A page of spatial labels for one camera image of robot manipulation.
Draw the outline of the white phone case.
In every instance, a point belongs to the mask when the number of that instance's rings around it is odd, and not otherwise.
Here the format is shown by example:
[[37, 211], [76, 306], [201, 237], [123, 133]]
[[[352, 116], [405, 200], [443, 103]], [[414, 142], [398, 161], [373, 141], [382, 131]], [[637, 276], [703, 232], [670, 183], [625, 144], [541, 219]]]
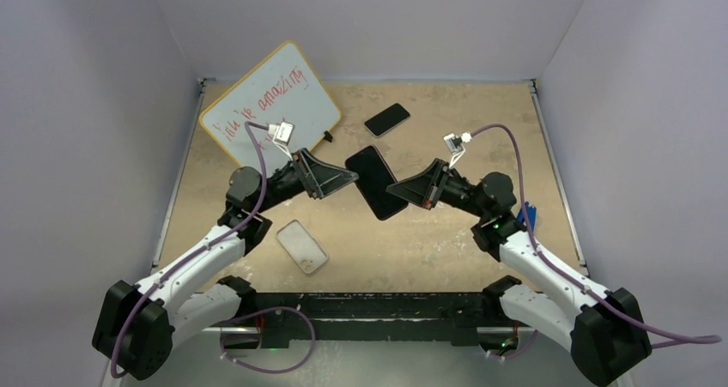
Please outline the white phone case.
[[314, 274], [329, 259], [322, 245], [298, 220], [280, 228], [276, 239], [304, 274]]

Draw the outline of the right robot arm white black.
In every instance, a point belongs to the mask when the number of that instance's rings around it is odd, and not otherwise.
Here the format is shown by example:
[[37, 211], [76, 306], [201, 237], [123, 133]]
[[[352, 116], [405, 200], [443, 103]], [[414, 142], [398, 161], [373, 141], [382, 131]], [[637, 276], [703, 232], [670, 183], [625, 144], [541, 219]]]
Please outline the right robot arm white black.
[[593, 384], [607, 386], [652, 354], [636, 298], [611, 291], [569, 267], [532, 240], [512, 212], [513, 182], [501, 172], [471, 184], [436, 159], [423, 172], [390, 184], [387, 192], [423, 209], [445, 203], [475, 215], [477, 247], [536, 285], [512, 282], [482, 301], [492, 324], [508, 318], [527, 324], [562, 346]]

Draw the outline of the black phone case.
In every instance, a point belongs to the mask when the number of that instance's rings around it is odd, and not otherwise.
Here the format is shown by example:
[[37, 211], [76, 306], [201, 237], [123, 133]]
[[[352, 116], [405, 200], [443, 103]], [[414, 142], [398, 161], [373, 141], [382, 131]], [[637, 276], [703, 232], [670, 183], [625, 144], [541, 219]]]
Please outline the black phone case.
[[386, 221], [408, 207], [408, 202], [386, 191], [396, 179], [374, 145], [352, 154], [344, 165], [358, 175], [355, 185], [377, 220]]

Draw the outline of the black phone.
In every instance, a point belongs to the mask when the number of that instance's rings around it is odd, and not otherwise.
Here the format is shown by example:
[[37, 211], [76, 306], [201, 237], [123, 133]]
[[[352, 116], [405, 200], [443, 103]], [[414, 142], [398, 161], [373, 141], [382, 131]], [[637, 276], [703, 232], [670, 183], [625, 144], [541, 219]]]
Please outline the black phone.
[[382, 137], [411, 117], [400, 103], [394, 103], [364, 122], [365, 129], [374, 137]]

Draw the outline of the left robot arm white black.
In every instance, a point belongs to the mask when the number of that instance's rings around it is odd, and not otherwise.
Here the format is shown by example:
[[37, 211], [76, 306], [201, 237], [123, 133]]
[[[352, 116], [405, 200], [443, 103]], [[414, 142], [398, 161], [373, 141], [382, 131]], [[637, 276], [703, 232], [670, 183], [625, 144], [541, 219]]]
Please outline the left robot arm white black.
[[110, 375], [147, 379], [174, 348], [210, 325], [244, 326], [267, 313], [258, 308], [256, 290], [239, 277], [224, 277], [204, 293], [199, 289], [263, 241], [272, 225], [265, 210], [301, 193], [323, 199], [358, 178], [305, 148], [271, 175], [250, 166], [236, 169], [224, 212], [195, 246], [137, 283], [118, 281], [107, 290], [92, 345], [110, 360]]

